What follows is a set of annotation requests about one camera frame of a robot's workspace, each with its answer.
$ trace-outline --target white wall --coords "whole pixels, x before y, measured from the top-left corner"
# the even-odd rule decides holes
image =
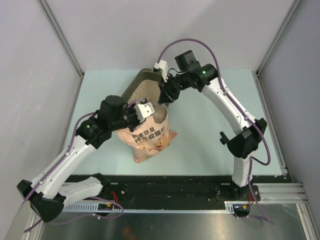
[[[0,8],[0,239],[22,197],[16,189],[57,155],[80,79],[36,0]]]
[[[287,164],[320,228],[320,1],[308,0],[262,73]]]
[[[48,0],[84,70],[141,69],[180,38],[212,47],[222,68],[256,70],[293,0]],[[180,43],[164,56],[169,63],[193,49]]]

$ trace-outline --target cable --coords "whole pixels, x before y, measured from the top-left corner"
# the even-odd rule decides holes
[[[117,197],[115,191],[112,191],[111,194],[113,195],[113,200],[114,200],[116,203],[118,203],[118,197]]]
[[[145,100],[145,98],[135,99],[135,100],[131,101],[126,108],[128,109],[132,106],[132,104],[135,104],[136,102],[143,102],[144,100]]]
[[[249,199],[249,206],[252,206],[255,203],[255,200],[250,193],[248,194],[248,199]]]
[[[115,201],[105,200],[105,199],[100,198],[100,197],[97,197],[97,196],[92,196],[92,197],[90,197],[90,198],[91,198],[91,199],[100,200],[100,201],[103,201],[103,202],[106,202],[106,203],[111,203],[111,204],[113,204],[113,205],[115,205],[115,206],[117,206],[117,207],[119,207],[119,208],[121,209],[121,212],[120,212],[118,215],[116,215],[116,216],[101,216],[101,215],[98,215],[98,217],[97,217],[98,219],[116,219],[116,218],[120,217],[122,214],[125,213],[125,209],[124,209],[119,203],[117,203],[117,202],[115,202]],[[78,219],[81,219],[81,218],[83,218],[83,217],[86,217],[86,216],[93,216],[93,217],[95,217],[96,214],[95,214],[95,213],[93,213],[93,214],[92,214],[92,213],[86,213],[86,214],[77,216],[77,217],[75,217],[75,218],[73,218],[73,219],[71,219],[71,220],[68,220],[68,221],[57,222],[57,223],[51,222],[51,224],[57,225],[57,226],[66,225],[66,224],[73,223],[74,221],[76,221],[76,220],[78,220]],[[31,227],[27,228],[27,229],[24,230],[23,232],[24,232],[24,233],[30,232],[32,229],[34,229],[36,226],[38,226],[41,222],[42,222],[42,219],[39,219],[35,224],[33,224]]]
[[[233,215],[236,217],[236,219],[261,219],[261,220],[268,221],[265,217],[258,216],[258,215],[238,216],[236,213],[234,213]]]
[[[115,201],[110,201],[110,200],[105,200],[103,198],[100,198],[100,197],[97,197],[97,196],[92,196],[90,197],[91,199],[96,199],[96,200],[100,200],[100,201],[103,201],[103,202],[106,202],[106,203],[111,203],[117,207],[119,207],[121,209],[121,212],[116,215],[116,216],[101,216],[101,215],[98,215],[98,219],[116,219],[116,218],[119,218],[122,214],[125,213],[125,210],[124,208],[119,204],[119,203],[116,203]],[[95,213],[86,213],[86,214],[83,214],[83,215],[80,215],[80,216],[77,216],[71,220],[68,220],[68,221],[64,221],[64,222],[51,222],[53,225],[56,225],[56,226],[62,226],[62,225],[66,225],[66,224],[70,224],[70,223],[73,223],[74,221],[78,220],[78,219],[81,219],[81,218],[84,218],[84,217],[87,217],[87,216],[97,216],[97,214]]]
[[[40,218],[35,224],[33,224],[31,227],[27,228],[26,230],[23,231],[23,233],[27,233],[27,232],[30,232],[32,229],[34,229],[36,226],[39,225],[39,223],[42,222],[42,219]]]
[[[176,70],[175,68],[170,68],[169,70],[168,70],[168,74],[169,74],[169,72],[171,71],[171,70],[174,70],[177,74],[183,74],[184,73],[184,71],[178,71],[178,70]]]
[[[213,57],[213,60],[214,60],[214,63],[215,63],[215,66],[216,66],[216,70],[217,70],[217,74],[218,74],[218,82],[219,82],[219,85],[220,85],[220,88],[222,89],[222,92],[223,94],[225,94],[227,96],[227,98],[233,103],[233,105],[239,110],[239,112],[243,115],[244,119],[247,120],[254,128],[255,130],[259,133],[262,141],[263,141],[263,144],[265,146],[265,150],[266,150],[266,154],[267,154],[267,162],[262,162],[260,160],[258,160],[257,158],[253,157],[253,156],[250,156],[249,157],[249,161],[250,161],[250,166],[249,166],[249,173],[248,173],[248,186],[250,188],[250,191],[251,191],[251,194],[253,196],[253,199],[254,201],[256,202],[256,205],[257,207],[259,208],[261,214],[264,216],[264,218],[266,219],[266,221],[268,221],[270,224],[273,225],[273,222],[271,220],[269,220],[265,213],[263,212],[260,204],[258,203],[257,201],[257,198],[255,197],[255,194],[252,190],[252,186],[251,186],[251,173],[252,173],[252,160],[255,160],[257,161],[258,163],[264,165],[264,166],[268,166],[271,162],[271,155],[270,155],[270,149],[269,149],[269,146],[268,146],[268,143],[265,139],[265,136],[263,135],[263,133],[260,131],[260,129],[257,127],[257,125],[248,117],[248,115],[242,110],[242,108],[240,107],[240,105],[236,102],[236,100],[234,100],[232,98],[232,96],[227,92],[225,86],[223,85],[223,82],[222,82],[222,78],[221,78],[221,72],[220,72],[220,67],[219,67],[219,64],[218,64],[218,60],[214,54],[214,52],[211,50],[211,48],[205,44],[204,42],[200,41],[200,40],[197,40],[197,39],[193,39],[193,38],[182,38],[182,39],[179,39],[179,40],[176,40],[176,41],[173,41],[172,43],[170,43],[169,45],[167,45],[163,50],[162,52],[160,53],[160,56],[157,60],[157,63],[160,62],[161,58],[163,57],[164,53],[167,51],[168,48],[170,48],[172,45],[175,45],[177,43],[180,43],[180,42],[186,42],[186,41],[189,41],[189,42],[196,42],[198,44],[201,44],[202,46],[204,46],[209,52],[210,54],[212,55]]]
[[[256,195],[255,195],[255,193],[254,193],[254,191],[253,191],[253,189],[252,189],[251,179],[250,179],[250,178],[251,178],[251,173],[252,173],[252,165],[253,165],[253,160],[252,160],[252,158],[249,158],[249,161],[250,161],[250,163],[249,163],[249,173],[248,173],[248,178],[247,178],[247,180],[248,180],[248,186],[249,186],[251,195],[252,195],[252,197],[253,197],[253,199],[254,199],[254,201],[255,201],[255,203],[256,203],[256,206],[257,206],[258,209],[260,210],[260,212],[261,212],[261,214],[263,215],[263,217],[265,218],[265,220],[266,220],[268,223],[270,223],[271,225],[274,225],[274,223],[265,215],[265,213],[264,213],[264,211],[262,210],[260,204],[258,203],[258,200],[257,200],[257,198],[256,198]]]

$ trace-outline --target cat litter bag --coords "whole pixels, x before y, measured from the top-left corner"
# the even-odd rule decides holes
[[[154,114],[133,132],[128,128],[116,132],[123,142],[134,148],[133,159],[136,163],[141,163],[164,150],[177,135],[175,131],[169,130],[166,106],[155,105],[154,111]]]

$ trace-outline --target black joint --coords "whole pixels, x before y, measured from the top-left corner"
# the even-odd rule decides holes
[[[16,186],[22,197],[25,199],[32,190],[31,182],[22,180]],[[29,201],[34,212],[45,222],[48,223],[55,219],[64,209],[65,196],[59,193],[53,198],[48,199],[43,197],[43,193],[36,191],[31,195]]]
[[[229,143],[229,139],[228,137],[225,135],[225,133],[222,131],[220,132],[221,138],[220,138],[220,142],[225,145],[227,143]]]
[[[95,115],[84,120],[76,134],[86,140],[85,144],[96,149],[111,138],[113,131],[125,128],[132,130],[141,124],[134,107],[128,108],[128,103],[115,95],[107,96]]]
[[[260,129],[262,134],[265,133],[267,122],[261,118],[255,120],[256,126]],[[243,131],[234,138],[228,140],[222,133],[222,144],[227,144],[229,151],[237,158],[246,159],[250,153],[258,149],[258,145],[262,138],[254,126],[243,128]]]
[[[199,61],[197,61],[194,53],[191,50],[176,56],[174,59],[179,69],[183,72],[193,72],[201,68]]]
[[[103,186],[108,186],[111,183],[110,180],[106,178],[104,175],[102,175],[101,173],[93,174],[92,177],[98,179]]]

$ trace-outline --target plastic package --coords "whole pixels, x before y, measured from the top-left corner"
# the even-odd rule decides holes
[[[154,110],[155,113],[133,132],[128,128],[116,132],[123,142],[134,148],[133,159],[136,163],[141,163],[164,150],[177,135],[175,131],[169,130],[167,108],[155,105]]]

